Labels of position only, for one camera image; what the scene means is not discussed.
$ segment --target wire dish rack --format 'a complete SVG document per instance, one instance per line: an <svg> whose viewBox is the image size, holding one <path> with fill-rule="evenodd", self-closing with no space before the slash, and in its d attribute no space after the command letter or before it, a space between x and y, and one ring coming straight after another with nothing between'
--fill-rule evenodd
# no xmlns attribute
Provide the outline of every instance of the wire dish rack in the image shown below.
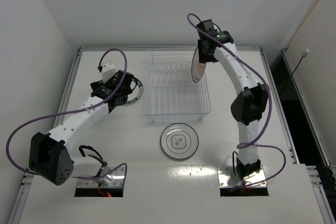
<svg viewBox="0 0 336 224"><path fill-rule="evenodd" d="M193 82L191 50L147 50L145 113L150 122L193 122L209 114L206 76Z"/></svg>

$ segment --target electrical cable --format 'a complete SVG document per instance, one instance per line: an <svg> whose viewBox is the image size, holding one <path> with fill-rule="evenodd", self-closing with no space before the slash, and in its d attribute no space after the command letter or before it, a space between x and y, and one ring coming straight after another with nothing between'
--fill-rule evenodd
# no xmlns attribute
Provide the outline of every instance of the electrical cable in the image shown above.
<svg viewBox="0 0 336 224"><path fill-rule="evenodd" d="M131 89L132 90L132 92L135 90L135 88L138 86L138 79L137 78L135 78L134 76L133 76L133 79L132 79L133 81L134 81L134 83L135 83L135 86L134 86L134 88L133 89Z"/></svg>
<svg viewBox="0 0 336 224"><path fill-rule="evenodd" d="M215 23L212 22L212 24L218 28L219 31L222 31L219 26L217 26Z"/></svg>
<svg viewBox="0 0 336 224"><path fill-rule="evenodd" d="M235 154L236 153L236 156L238 157L238 153L236 152L236 151L233 151L232 152L232 170L233 170L233 173L237 176L237 177L239 177L238 175L237 175L237 173L236 173L236 166L235 166Z"/></svg>
<svg viewBox="0 0 336 224"><path fill-rule="evenodd" d="M299 67L300 63L302 62L303 58L304 58L304 57L301 57L299 63L296 65L296 67L294 68L292 74L291 74L291 75L289 76L289 78L287 79L287 81L286 81L284 87L283 87L282 90L279 92L279 98L281 97L282 93L284 92L284 90L285 90L287 84L289 83L290 79L292 78L293 74L294 74L295 71L298 69L298 67Z"/></svg>
<svg viewBox="0 0 336 224"><path fill-rule="evenodd" d="M79 150L80 154L81 154L83 157L85 157L85 152L84 152L83 149L87 149L87 150L93 151L94 153L97 154L98 157L100 157L101 160L104 160L103 157L99 154L98 151L96 151L93 147L91 147L91 146L86 146L86 145L81 145L81 146L78 147L78 150Z"/></svg>
<svg viewBox="0 0 336 224"><path fill-rule="evenodd" d="M253 182L253 183L251 183L251 184L247 184L247 185L243 185L243 186L236 186L236 187L232 188L232 190L244 189L244 188L247 188L247 187L250 187L250 186L253 186L253 185L258 185L258 184L260 184L260 183L266 182L266 181L268 181L268 180L270 180L270 179L272 179L272 178L278 176L278 175L285 169L287 159L286 159L286 155L285 155L285 153L283 152L282 149L280 149L280 148L278 148L278 147L276 147L276 146L273 146L273 145L256 144L256 146L257 146L257 147L264 147L264 148L273 148L273 149L278 150L278 151L282 154L282 156L283 156L283 158L284 158L284 159L283 159L282 167L280 168L279 171L277 171L277 172L274 173L273 175L271 175L271 176L269 176L269 177L267 177L267 178L265 178L265 179L263 179L263 180L260 180L260 181L258 181L258 182Z"/></svg>
<svg viewBox="0 0 336 224"><path fill-rule="evenodd" d="M100 184L98 185L98 193L101 194L102 196L106 197L105 194L100 190Z"/></svg>
<svg viewBox="0 0 336 224"><path fill-rule="evenodd" d="M247 148L249 146L252 146L252 145L255 145L255 146L259 146L259 147L265 147L265 148L274 148L274 149L277 149L278 151L280 151L283 155L283 166L281 167L281 169L279 171L277 171L275 174L271 175L270 177L266 178L265 180L263 181L260 181L260 182L255 182L255 183L252 183L252 184L249 184L248 186L240 186L240 187L235 187L234 189L241 189L241 188L246 188L246 187L249 187L251 185L255 185L255 184L259 184L259 183L262 183L262 182L265 182L267 180L270 180L272 178L274 178L275 176L279 175L283 169L285 168L285 165L286 165L286 156L284 154L284 152L276 147L276 146L272 146L272 145L258 145L256 144L256 142L262 137L262 135L264 134L268 124L269 124L269 121L270 121L270 118L271 118L271 113L272 113L272 97L271 97L271 92L270 92L270 88L269 88L269 85L267 84L266 80L261 76L261 74L259 74L254 68L252 68L249 64L245 63L243 60L241 60L239 57L237 57L230 49L228 49L225 45L223 45L221 42L219 42L217 39L211 37L209 34L203 32L201 29L199 29L196 25L194 25L194 23L190 20L190 16L193 16L195 18L197 18L200 22L201 22L201 19L193 14L193 13L189 13L187 15L187 19L188 19L188 22L192 25L192 27L194 27L199 33L201 33L202 35L204 35L205 37L211 39L212 41L216 42L220 47L222 47L225 51L227 51L232 57L234 57L238 62L240 62L241 64L243 64L245 67L247 67L250 71L252 71L257 77L259 77L259 79L265 84L266 86L266 91L267 91L267 94L268 94L268 103L269 103L269 108L268 108L268 114L267 114L267 117L266 117L266 121L265 121L265 124L264 126L262 127L260 133L256 136L256 138L254 140L252 140L250 143L239 143L237 145L237 149L243 149L243 148Z"/></svg>
<svg viewBox="0 0 336 224"><path fill-rule="evenodd" d="M122 163L118 166L116 166L115 168L113 168L111 171L109 171L108 173L104 174L104 175L101 175L101 176L98 176L98 177L77 177L77 178L80 178L80 179L86 179L86 180L96 180L96 179L101 179L101 178L104 178L105 176L108 176L110 175L111 173L113 173L115 170L117 170L118 168L120 168L121 166L125 166L125 175L124 175L124 179L122 181L122 191L124 191L124 187L125 187L125 181L126 181L126 175L127 175L127 164L126 163Z"/></svg>
<svg viewBox="0 0 336 224"><path fill-rule="evenodd" d="M98 68L101 67L101 62L103 61L103 58L109 53L109 52L112 52L112 51L118 51L119 53L122 54L123 58L124 58L124 72L121 76L121 79L120 79L120 82L118 83L118 85L116 86L116 88L112 91L112 93L106 97L103 101L97 103L97 104L94 104L90 107L87 107L87 108L84 108L84 109L79 109L79 110L72 110L72 111L66 111L66 112L60 112L60 113L56 113L56 114L51 114L51 115L45 115L45 116L41 116L39 118L35 118L35 119L32 119L28 122L25 122L24 124L20 125L18 128L16 128L9 136L7 142L6 142L6 155L7 155L7 158L8 160L11 162L12 165L14 165L17 169L21 170L22 172L25 172L25 173L29 173L29 174L33 174L33 175L37 175L37 173L34 173L34 172L31 172L30 170L28 169L24 169L23 167L19 166L12 158L10 152L9 152L9 146L10 146L10 142L12 141L14 135L20 130L22 129L23 127L31 124L31 123L34 123L34 122L37 122L37 121L40 121L40 120L43 120L43 119L47 119L47 118L55 118L57 116L60 116L60 115L68 115L68 114L73 114L73 113L79 113L79 112L83 112L83 111L87 111L87 110L91 110L91 109L94 109L104 103L106 103L108 100L110 100L114 95L115 93L119 90L119 88L121 87L122 85L122 82L124 81L125 79L125 76L126 76L126 71L127 71L127 57L125 55L125 53L120 50L120 49L117 49L117 48L112 48L112 49L109 49L107 50L101 57L100 61L99 61L99 64L98 64ZM105 176L107 176L108 174L105 174L105 175L102 175L100 176L100 178L103 178Z"/></svg>

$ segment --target white panel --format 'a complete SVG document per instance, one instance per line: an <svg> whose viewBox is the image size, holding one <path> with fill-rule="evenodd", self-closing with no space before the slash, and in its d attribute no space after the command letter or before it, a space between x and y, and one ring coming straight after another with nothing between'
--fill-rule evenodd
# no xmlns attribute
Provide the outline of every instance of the white panel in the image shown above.
<svg viewBox="0 0 336 224"><path fill-rule="evenodd" d="M23 173L5 155L10 133L20 124L56 112L74 53L43 0L0 0L0 223L7 223ZM19 131L13 158L28 164L30 139L46 131L44 120Z"/></svg>
<svg viewBox="0 0 336 224"><path fill-rule="evenodd" d="M272 62L316 0L44 0L74 48L196 45L186 15L212 18L238 46L260 45Z"/></svg>
<svg viewBox="0 0 336 224"><path fill-rule="evenodd" d="M128 71L146 85L144 54L127 52ZM76 108L78 100L90 92L89 83L100 78L96 66L101 55L83 53L68 110ZM239 55L266 77L258 51ZM120 54L114 52L108 57L117 69L123 68ZM276 109L260 143L282 148L288 163L285 171L268 183L270 196L220 197L216 167L226 163L238 143L237 123L230 113L236 93L219 63L209 64L206 75L212 111L191 125L200 139L192 158L175 162L162 153L159 139L167 124L147 123L143 95L137 103L116 108L78 141L78 145L94 147L110 165L127 162L124 197L74 198L75 179L56 187L36 177L21 223L323 223L305 166L290 162ZM275 150L261 148L259 155L267 176L282 165L281 154ZM180 165L208 168L198 174Z"/></svg>
<svg viewBox="0 0 336 224"><path fill-rule="evenodd" d="M336 164L336 5L335 0L319 0L290 43L288 60L294 69L306 48L309 54L295 73L303 100L317 124L320 139Z"/></svg>

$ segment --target red wire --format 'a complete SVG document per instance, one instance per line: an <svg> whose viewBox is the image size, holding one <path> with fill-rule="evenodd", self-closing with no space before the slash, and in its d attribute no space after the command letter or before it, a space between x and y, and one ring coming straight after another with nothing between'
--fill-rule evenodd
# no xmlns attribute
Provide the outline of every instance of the red wire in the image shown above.
<svg viewBox="0 0 336 224"><path fill-rule="evenodd" d="M106 197L105 194L100 190L100 185L98 186L98 193L101 194L102 196Z"/></svg>

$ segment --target white table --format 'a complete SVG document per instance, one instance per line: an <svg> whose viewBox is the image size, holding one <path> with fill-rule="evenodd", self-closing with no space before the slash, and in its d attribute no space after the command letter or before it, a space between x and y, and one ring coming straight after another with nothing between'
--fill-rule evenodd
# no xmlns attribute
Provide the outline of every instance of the white table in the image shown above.
<svg viewBox="0 0 336 224"><path fill-rule="evenodd" d="M82 53L67 110L78 108L91 92L89 84L100 79L97 65L102 53ZM267 77L259 51L239 53ZM128 72L146 85L145 52L126 54ZM110 53L107 59L123 69L118 53ZM238 142L237 123L230 112L236 94L220 64L208 64L206 77L212 110L203 121L192 124L200 139L192 158L174 162L162 153L159 138L168 124L147 122L144 95L133 105L116 108L77 143L96 148L111 166L128 164L123 198L75 198L76 179L57 187L36 177L20 223L323 223L306 167L291 161L275 104L259 142L285 151L285 170L268 182L269 196L220 197L217 167L225 164ZM276 150L260 148L259 155L266 176L282 165L282 156ZM208 169L190 176L187 165L205 165Z"/></svg>

